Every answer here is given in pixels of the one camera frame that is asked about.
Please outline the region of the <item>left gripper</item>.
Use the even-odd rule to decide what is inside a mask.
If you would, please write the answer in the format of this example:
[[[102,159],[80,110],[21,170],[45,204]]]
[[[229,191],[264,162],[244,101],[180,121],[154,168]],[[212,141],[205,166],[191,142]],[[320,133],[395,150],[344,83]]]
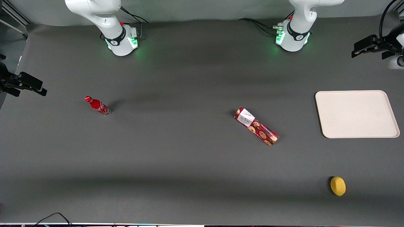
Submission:
[[[383,48],[380,48],[380,39],[378,38],[377,35],[372,34],[354,44],[354,50],[352,51],[352,58],[368,53],[383,52],[382,60],[387,61],[389,69],[403,70],[404,69],[403,44],[404,43],[398,43],[398,45],[383,44],[382,47],[385,49],[385,51],[383,52]]]

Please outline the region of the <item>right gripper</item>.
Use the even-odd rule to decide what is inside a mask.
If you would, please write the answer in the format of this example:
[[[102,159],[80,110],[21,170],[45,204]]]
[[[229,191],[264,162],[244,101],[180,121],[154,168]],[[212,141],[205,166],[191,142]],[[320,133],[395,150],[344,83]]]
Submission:
[[[41,96],[46,96],[47,90],[42,87],[43,82],[41,80],[26,72],[20,72],[19,77],[9,72],[2,62],[5,59],[6,56],[0,54],[0,93],[19,97],[20,90],[29,90]]]

